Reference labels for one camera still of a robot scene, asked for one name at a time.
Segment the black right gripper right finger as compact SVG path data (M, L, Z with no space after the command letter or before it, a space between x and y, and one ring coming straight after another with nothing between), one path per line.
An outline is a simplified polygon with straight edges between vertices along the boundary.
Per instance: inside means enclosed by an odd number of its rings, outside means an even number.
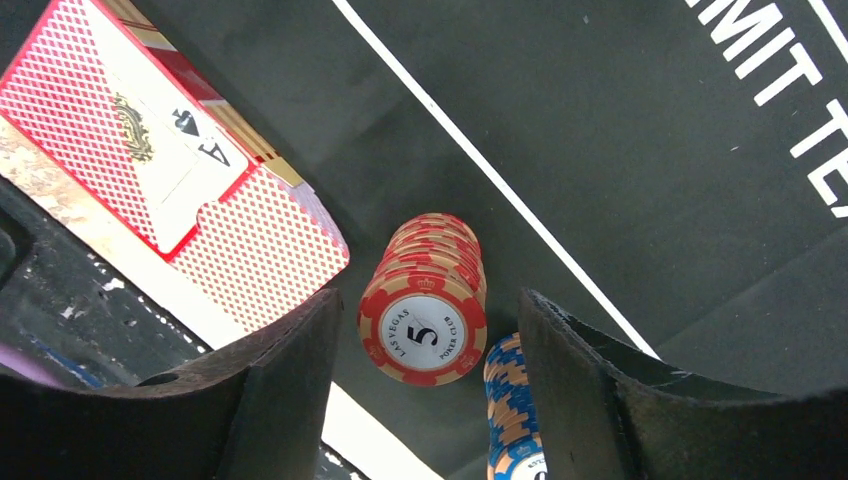
M553 479L843 479L847 391L786 396L666 364L523 289L517 322Z

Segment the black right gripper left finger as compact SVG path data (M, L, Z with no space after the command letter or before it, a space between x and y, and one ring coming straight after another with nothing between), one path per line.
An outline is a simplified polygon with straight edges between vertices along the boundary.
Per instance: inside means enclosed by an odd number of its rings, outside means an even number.
M274 323L140 384L1 379L5 479L310 479L342 301L325 288Z

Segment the blue poker chip stack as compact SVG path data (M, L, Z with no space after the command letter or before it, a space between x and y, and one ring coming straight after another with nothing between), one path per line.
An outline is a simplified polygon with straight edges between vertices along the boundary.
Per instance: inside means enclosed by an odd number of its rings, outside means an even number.
M489 426L487 477L546 479L548 468L517 333L502 338L489 350L483 380Z

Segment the red poker chip stack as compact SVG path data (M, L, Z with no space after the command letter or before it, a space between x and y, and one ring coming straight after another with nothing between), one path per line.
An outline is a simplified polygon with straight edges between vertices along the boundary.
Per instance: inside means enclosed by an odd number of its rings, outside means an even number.
M357 330L385 375L415 386L456 381L487 342L481 244L448 213L418 215L391 236L361 297Z

